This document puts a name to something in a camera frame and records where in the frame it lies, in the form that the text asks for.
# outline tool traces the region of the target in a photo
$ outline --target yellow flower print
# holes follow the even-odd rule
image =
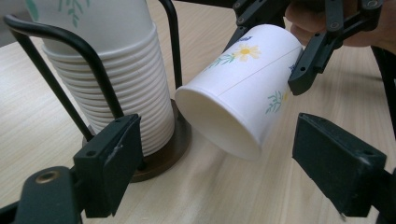
[[[239,61],[246,62],[248,60],[248,56],[258,59],[261,52],[259,51],[259,47],[253,46],[249,47],[248,44],[240,44],[239,48],[233,53],[235,58],[239,58]]]
[[[283,94],[282,102],[285,102],[285,101],[287,101],[287,100],[288,100],[288,93],[285,92],[285,93]]]

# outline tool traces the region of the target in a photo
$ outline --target floral paper cup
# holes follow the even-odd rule
[[[25,0],[25,5],[33,21],[79,35],[98,54],[143,45],[153,29],[145,0]],[[44,43],[53,54],[77,55],[57,41]]]
[[[301,50],[288,31],[256,26],[177,90],[177,106],[218,147],[257,159],[287,99],[288,79]]]

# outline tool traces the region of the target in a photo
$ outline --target screw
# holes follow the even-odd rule
[[[244,21],[245,21],[245,19],[239,18],[239,19],[238,19],[238,24],[241,24],[241,23],[244,22]]]
[[[378,1],[372,0],[367,3],[367,7],[376,7],[378,5]]]
[[[330,28],[332,28],[332,29],[337,29],[338,27],[340,26],[340,23],[338,23],[338,22],[333,22],[332,24],[330,24]]]
[[[56,179],[61,175],[59,171],[48,171],[44,174],[39,175],[36,179],[35,182],[37,184],[46,184],[51,182],[52,180]]]

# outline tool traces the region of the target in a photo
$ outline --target black clamp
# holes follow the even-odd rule
[[[330,121],[300,114],[293,158],[332,204],[347,217],[379,211],[377,224],[396,223],[396,169],[384,170],[387,156]]]
[[[289,0],[237,0],[233,4],[237,28],[225,49],[256,25],[273,24],[285,28],[283,15],[288,4]]]
[[[348,37],[371,31],[378,25],[383,0],[360,0],[358,11],[344,19],[343,0],[325,0],[326,32],[312,36],[298,60],[289,86],[294,95],[300,95],[312,86],[317,73],[323,73],[335,49]]]
[[[82,223],[115,215],[134,171],[144,166],[137,115],[113,120],[73,158],[71,169],[51,167],[31,175],[21,199],[0,209],[2,223]]]

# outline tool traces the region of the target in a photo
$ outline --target green leaf print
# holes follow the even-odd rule
[[[276,113],[277,111],[279,111],[280,106],[282,105],[282,99],[283,99],[283,95],[282,92],[280,91],[275,91],[275,94],[270,95],[268,97],[270,101],[270,104],[268,105],[267,110],[265,111],[265,114],[268,113]]]
[[[90,0],[86,0],[86,6],[90,7]],[[66,0],[67,15],[72,17],[73,26],[78,28],[79,16],[84,14],[84,8],[79,0]],[[63,11],[64,0],[59,0],[58,11]]]
[[[33,21],[38,21],[39,14],[38,14],[37,7],[35,6],[35,1],[25,0],[25,3],[27,6],[27,9],[30,12],[30,15],[32,16]]]
[[[211,67],[216,67],[219,64],[223,65],[226,63],[231,63],[235,59],[233,54],[226,54],[218,57],[213,63],[211,63],[205,70],[211,68]]]

